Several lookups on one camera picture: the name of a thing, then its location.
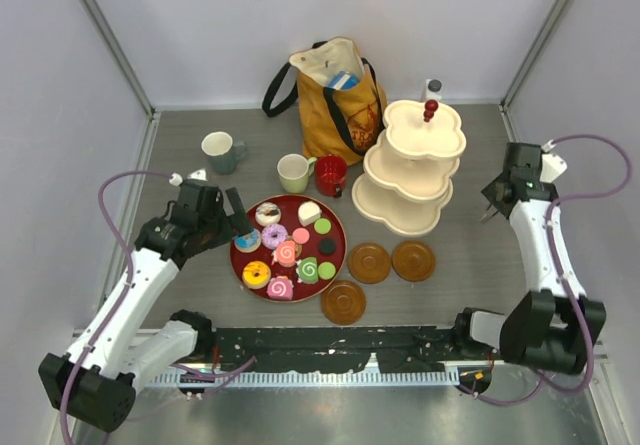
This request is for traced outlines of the pink swirl roll cake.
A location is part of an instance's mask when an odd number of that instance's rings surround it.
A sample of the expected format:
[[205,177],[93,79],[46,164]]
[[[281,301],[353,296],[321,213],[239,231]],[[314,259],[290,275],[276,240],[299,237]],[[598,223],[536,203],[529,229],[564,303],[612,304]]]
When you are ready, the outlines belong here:
[[294,285],[286,276],[273,277],[267,285],[267,297],[276,301],[291,301],[293,299]]
[[272,263],[283,267],[293,267],[297,260],[297,244],[286,240],[272,252]]

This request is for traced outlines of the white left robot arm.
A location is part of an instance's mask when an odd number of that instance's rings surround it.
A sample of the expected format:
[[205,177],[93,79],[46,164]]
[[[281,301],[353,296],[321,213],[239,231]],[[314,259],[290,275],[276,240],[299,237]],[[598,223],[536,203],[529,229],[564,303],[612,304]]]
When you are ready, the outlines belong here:
[[47,354],[38,367],[65,441],[71,439],[69,417],[111,433],[125,422],[137,393],[151,379],[182,358],[202,362],[214,350],[211,320],[187,310],[174,313],[142,344],[132,343],[190,258],[253,229],[236,189],[221,191],[178,174],[168,180],[177,187],[177,198],[141,227],[126,251],[123,275],[90,325],[66,352]]

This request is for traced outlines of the pink sandwich cookie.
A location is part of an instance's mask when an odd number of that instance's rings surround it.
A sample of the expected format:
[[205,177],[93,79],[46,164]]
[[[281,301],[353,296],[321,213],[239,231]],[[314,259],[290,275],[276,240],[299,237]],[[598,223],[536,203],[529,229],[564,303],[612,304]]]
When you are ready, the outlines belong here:
[[304,227],[298,227],[292,232],[291,237],[296,244],[304,245],[310,239],[310,232]]

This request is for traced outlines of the pink swirl roll cake front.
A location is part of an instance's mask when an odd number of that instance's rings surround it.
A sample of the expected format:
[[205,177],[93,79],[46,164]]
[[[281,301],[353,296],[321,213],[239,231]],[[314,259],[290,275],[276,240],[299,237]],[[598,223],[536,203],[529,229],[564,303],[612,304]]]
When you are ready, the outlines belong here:
[[276,301],[291,301],[293,299],[294,285],[286,276],[273,277],[267,285],[267,297]]

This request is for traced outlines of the green swirl roll cake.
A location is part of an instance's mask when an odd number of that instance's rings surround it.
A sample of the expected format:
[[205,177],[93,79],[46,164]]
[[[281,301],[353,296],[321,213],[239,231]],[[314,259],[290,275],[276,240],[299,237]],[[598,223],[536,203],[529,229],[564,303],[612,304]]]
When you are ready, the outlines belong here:
[[318,261],[316,257],[307,257],[296,262],[297,282],[316,284],[319,281]]

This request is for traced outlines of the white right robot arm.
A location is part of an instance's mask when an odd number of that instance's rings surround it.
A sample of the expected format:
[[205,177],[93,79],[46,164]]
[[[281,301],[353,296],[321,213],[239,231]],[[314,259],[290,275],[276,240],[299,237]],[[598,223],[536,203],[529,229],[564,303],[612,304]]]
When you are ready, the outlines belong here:
[[564,243],[553,181],[565,168],[539,145],[507,144],[502,170],[482,194],[516,235],[528,290],[507,315],[459,313],[451,337],[460,356],[494,348],[508,363],[541,371],[578,375],[586,367],[606,310],[587,298]]

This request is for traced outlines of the black sandwich cookie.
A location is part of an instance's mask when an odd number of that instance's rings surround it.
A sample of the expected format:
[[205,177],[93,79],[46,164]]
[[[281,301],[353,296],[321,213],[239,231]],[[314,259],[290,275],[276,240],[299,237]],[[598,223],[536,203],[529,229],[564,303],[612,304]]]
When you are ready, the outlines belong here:
[[336,242],[332,238],[323,238],[318,242],[318,251],[323,256],[330,256],[336,251]]

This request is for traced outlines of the white cake slice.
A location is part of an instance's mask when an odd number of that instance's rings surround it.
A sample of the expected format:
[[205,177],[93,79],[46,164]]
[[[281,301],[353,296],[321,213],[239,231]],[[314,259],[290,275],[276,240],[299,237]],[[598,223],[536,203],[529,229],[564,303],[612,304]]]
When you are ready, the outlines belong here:
[[316,202],[306,201],[298,207],[297,215],[300,224],[306,227],[322,217],[322,209]]

